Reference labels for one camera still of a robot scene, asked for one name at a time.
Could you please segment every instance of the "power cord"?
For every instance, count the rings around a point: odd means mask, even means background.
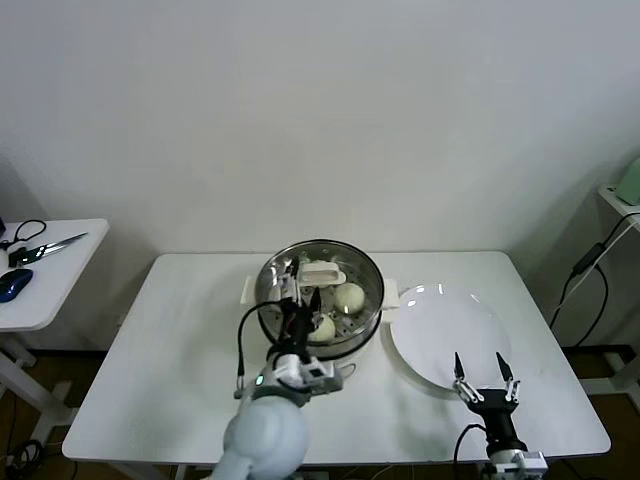
[[[31,478],[35,471],[42,466],[47,457],[44,447],[37,440],[27,440],[26,442],[22,442],[16,447],[11,448],[11,444],[13,443],[13,432],[16,426],[17,408],[17,397],[13,394],[11,426],[9,427],[9,436],[7,438],[6,455],[3,457],[11,457],[11,460],[4,467],[5,477],[3,480],[26,480]],[[78,473],[78,463],[73,462],[73,464],[73,474],[69,480],[74,480]]]
[[[276,301],[258,303],[257,305],[254,305],[249,310],[247,310],[247,312],[242,316],[242,320],[240,320],[240,325],[238,326],[238,376],[236,379],[236,389],[238,391],[242,391],[242,389],[244,389],[245,370],[244,370],[244,352],[242,350],[242,331],[244,329],[244,324],[247,322],[249,315],[251,315],[256,310],[262,307],[265,307],[267,305],[279,305],[279,304],[280,302],[276,302]]]
[[[582,344],[582,342],[584,342],[587,339],[587,337],[591,334],[591,332],[593,332],[593,329],[596,328],[596,326],[598,325],[598,322],[600,322],[600,319],[602,319],[602,314],[604,313],[604,309],[607,307],[607,300],[609,300],[609,282],[607,281],[607,276],[604,274],[604,272],[600,268],[600,265],[596,264],[595,269],[600,274],[600,277],[602,278],[602,283],[604,285],[604,297],[602,298],[602,304],[600,305],[600,311],[598,312],[596,319],[593,321],[593,323],[589,327],[589,330],[587,330],[587,333],[584,334],[584,336],[578,341],[578,343],[574,345],[574,347],[579,347]]]
[[[560,301],[558,302],[558,306],[553,311],[553,317],[552,317],[551,322],[549,324],[549,328],[551,328],[551,329],[553,329],[553,327],[554,327],[554,325],[556,323],[556,320],[558,319],[558,315],[560,314],[560,309],[565,305],[565,303],[567,302],[569,297],[571,297],[571,295],[573,295],[573,293],[576,292],[576,290],[580,287],[580,285],[582,285],[582,283],[587,279],[587,277],[589,276],[589,274],[593,270],[597,270],[598,271],[598,273],[600,274],[600,277],[602,278],[602,282],[604,284],[605,293],[604,293],[604,297],[603,297],[603,300],[602,300],[602,304],[600,306],[600,311],[598,312],[598,315],[596,316],[596,319],[593,321],[593,323],[591,324],[591,326],[587,330],[587,333],[574,345],[575,347],[580,346],[582,344],[582,342],[584,342],[587,339],[587,337],[591,334],[591,332],[598,325],[598,322],[600,322],[600,320],[602,318],[604,310],[605,310],[605,308],[607,306],[607,301],[609,299],[609,282],[607,281],[607,278],[606,278],[604,272],[602,271],[602,269],[598,265],[598,262],[611,250],[611,248],[624,235],[626,235],[626,233],[629,230],[631,230],[635,226],[635,223],[630,223],[627,226],[627,228],[625,228],[624,231],[622,231],[622,233],[620,233],[613,241],[611,241],[611,239],[613,238],[613,235],[618,230],[620,225],[622,225],[622,223],[626,219],[628,219],[629,217],[635,216],[635,215],[640,215],[640,212],[633,212],[633,213],[629,213],[627,215],[624,215],[618,221],[618,223],[616,223],[616,225],[613,227],[613,229],[611,229],[611,232],[609,232],[609,235],[607,235],[607,237],[605,238],[605,240],[603,242],[598,242],[593,247],[591,247],[589,249],[589,251],[585,255],[583,255],[582,258],[580,258],[580,260],[578,260],[578,262],[573,266],[573,268],[571,269],[571,273],[570,273],[569,277],[567,278],[567,280],[565,281],[565,283],[564,283],[564,285],[562,287],[562,295],[560,296]],[[576,283],[573,286],[573,288],[571,290],[569,290],[569,292],[567,292],[571,281],[574,278],[576,278],[578,276],[581,276],[581,275],[582,275],[582,278],[578,281],[578,283]]]
[[[565,467],[567,467],[571,471],[571,473],[573,473],[576,476],[576,478],[578,480],[607,480],[604,477],[587,477],[587,478],[585,478],[582,475],[580,475],[580,473],[578,473],[578,470],[576,470],[576,467],[571,465],[568,460],[564,460],[563,459],[562,463],[564,464]]]
[[[455,480],[458,480],[460,478],[460,475],[458,472],[458,452],[460,451],[460,445],[462,444],[462,439],[469,432],[469,430],[473,430],[474,428],[478,428],[483,432],[487,433],[487,429],[484,427],[484,425],[480,425],[479,423],[471,423],[466,427],[464,427],[464,430],[462,430],[462,433],[460,434],[460,436],[458,437],[458,441],[456,442],[456,448],[453,451],[453,478]]]

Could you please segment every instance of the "cable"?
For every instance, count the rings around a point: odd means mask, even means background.
[[[479,423],[471,423],[471,424],[467,425],[466,427],[464,427],[464,430],[462,430],[462,433],[460,434],[460,436],[458,437],[458,441],[456,442],[456,448],[453,451],[453,478],[455,480],[458,480],[460,478],[460,476],[458,474],[459,473],[458,472],[458,451],[460,450],[460,445],[462,444],[462,439],[464,438],[464,436],[467,434],[467,432],[469,430],[472,430],[474,428],[479,428],[483,432],[487,433],[487,429],[484,428],[484,426],[480,425]]]
[[[38,224],[40,224],[42,226],[42,230],[34,233],[33,235],[28,236],[27,238],[20,238],[20,230],[22,230],[23,227],[25,227],[26,225],[29,225],[30,223],[38,223]],[[20,224],[20,226],[16,229],[16,232],[13,234],[13,241],[10,242],[9,240],[4,240],[4,241],[0,242],[0,246],[2,246],[2,248],[4,248],[6,250],[7,247],[13,245],[14,243],[28,242],[32,238],[35,238],[38,235],[41,235],[42,233],[44,233],[44,231],[46,229],[47,229],[47,224],[45,222],[43,222],[42,220],[37,220],[35,218],[32,218],[31,220],[26,220],[26,221],[22,222]]]
[[[598,258],[596,258],[596,260],[593,262],[593,265],[591,266],[591,268],[589,268],[589,270],[586,271],[586,273],[582,276],[582,278],[580,279],[580,281],[578,283],[576,283],[574,285],[574,287],[569,290],[569,293],[567,293],[566,297],[564,298],[564,300],[556,307],[556,309],[553,311],[554,315],[555,312],[557,312],[558,310],[560,310],[562,308],[562,306],[567,303],[567,300],[569,300],[569,297],[571,297],[571,295],[573,295],[575,293],[575,291],[580,287],[580,285],[582,285],[582,282],[584,282],[587,277],[589,276],[589,274],[595,269],[595,266],[598,264],[598,262],[600,260],[602,260],[602,257],[604,257],[609,250],[611,250],[611,248],[618,243],[618,241],[624,237],[624,235],[631,230],[633,227],[635,226],[635,223],[631,223],[629,224],[629,226],[627,228],[624,229],[624,231],[618,235],[615,240],[613,242],[611,242],[611,244],[598,256]]]
[[[613,228],[611,229],[611,232],[609,232],[609,235],[607,236],[607,239],[606,239],[604,242],[602,242],[602,243],[605,243],[605,244],[609,243],[609,240],[611,240],[611,237],[613,237],[613,234],[616,232],[616,230],[618,229],[618,227],[619,227],[620,225],[622,225],[622,222],[624,222],[627,218],[629,218],[629,217],[633,217],[633,216],[635,216],[635,215],[640,215],[640,212],[631,212],[631,213],[627,213],[625,216],[623,216],[623,217],[618,221],[618,223],[616,223],[616,226],[615,226],[615,227],[613,227]]]
[[[569,469],[569,471],[571,471],[571,473],[573,473],[576,476],[576,478],[578,478],[578,480],[607,480],[604,477],[587,477],[587,478],[584,478],[582,475],[580,475],[578,470],[576,470],[576,467],[571,465],[568,460],[562,459],[562,463],[564,464],[565,467],[567,467]]]
[[[569,275],[569,278],[567,278],[567,281],[564,282],[564,286],[562,287],[562,295],[560,296],[560,301],[558,302],[558,305],[562,305],[564,303],[565,296],[567,295],[567,288],[569,288],[569,284],[571,283],[571,280],[573,280],[574,278],[575,278],[575,275],[573,272],[571,272],[571,275]],[[550,329],[553,329],[553,325],[556,323],[556,320],[558,319],[559,314],[560,314],[560,307],[554,310],[553,318],[551,319],[551,323],[549,324]]]
[[[78,462],[73,462],[73,473],[71,474],[71,478],[69,480],[75,480],[77,473],[78,473]]]
[[[6,455],[7,457],[11,453],[11,441],[13,440],[13,429],[16,426],[17,410],[18,410],[18,405],[17,405],[16,394],[13,393],[13,414],[12,414],[13,418],[11,419],[11,428],[9,428],[9,438],[7,439],[7,455]]]
[[[395,465],[389,465],[388,467],[383,468],[378,473],[376,473],[373,477],[371,477],[371,480],[376,480],[376,478],[378,478],[380,475],[382,475],[387,470],[391,470],[394,466]]]
[[[607,277],[605,276],[604,272],[600,268],[600,265],[596,264],[595,269],[600,274],[600,277],[602,277],[602,283],[604,284],[604,297],[602,299],[602,305],[600,306],[600,311],[598,312],[596,319],[589,327],[589,330],[587,330],[587,333],[584,334],[584,336],[578,341],[578,343],[574,345],[574,347],[579,347],[580,344],[587,339],[593,329],[598,325],[598,322],[600,321],[600,319],[602,318],[602,314],[604,313],[604,309],[607,307],[607,300],[609,299],[609,282],[607,281]]]
[[[345,473],[343,476],[341,476],[338,480],[345,480],[345,478],[349,477],[349,475],[353,474],[356,472],[356,470],[358,470],[360,468],[360,465],[358,465],[357,467],[353,467],[351,470],[349,470],[347,473]]]
[[[258,310],[259,308],[265,307],[267,305],[279,305],[280,302],[276,301],[268,301],[258,303],[251,307],[247,312],[242,316],[242,320],[240,320],[240,325],[238,326],[238,378],[236,381],[236,387],[241,389],[240,387],[244,387],[244,352],[242,350],[242,330],[244,328],[244,324],[247,322],[247,318],[253,312]]]

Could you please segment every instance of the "blue mouse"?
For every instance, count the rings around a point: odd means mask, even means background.
[[[33,270],[18,268],[0,277],[0,303],[10,302],[18,296],[33,278]]]

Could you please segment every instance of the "small side table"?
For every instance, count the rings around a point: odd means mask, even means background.
[[[8,224],[5,238],[13,236],[18,226]],[[31,240],[29,248],[83,232],[88,235],[64,251],[30,264],[33,280],[14,300],[0,304],[0,349],[15,359],[0,352],[0,382],[42,413],[31,438],[43,445],[54,427],[71,425],[75,418],[77,409],[64,404],[71,382],[59,382],[52,392],[42,387],[22,370],[24,365],[33,366],[36,358],[11,333],[41,330],[54,320],[107,230],[109,224],[103,219],[47,222],[45,232]]]

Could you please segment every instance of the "white table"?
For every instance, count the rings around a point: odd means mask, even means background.
[[[607,432],[506,255],[372,257],[401,287],[457,284],[495,308],[511,338],[511,366],[523,382],[514,422],[530,449],[565,457],[610,448]],[[244,310],[240,293],[245,277],[267,258],[160,257],[78,412],[64,454],[119,464],[116,468],[133,478],[164,478],[148,464],[215,464],[238,407],[232,394],[235,336]],[[479,420],[459,399],[413,377],[388,333],[382,328],[375,335],[343,391],[304,407],[312,432],[306,464],[450,462],[461,430]],[[263,366],[267,348],[254,318],[245,328],[247,375]],[[460,458],[486,458],[481,432],[470,432]]]
[[[102,219],[46,223],[45,232],[31,240],[28,248],[83,232],[88,235],[64,250],[26,266],[34,271],[31,282],[14,300],[0,304],[0,348],[16,359],[14,362],[0,352],[0,382],[42,413],[31,438],[43,445],[53,427],[70,425],[73,421],[77,409],[69,408],[63,402],[71,382],[59,382],[51,393],[45,390],[22,370],[24,365],[33,366],[36,359],[10,332],[40,330],[53,321],[109,229],[107,221]],[[12,239],[19,225],[8,224],[3,239]]]

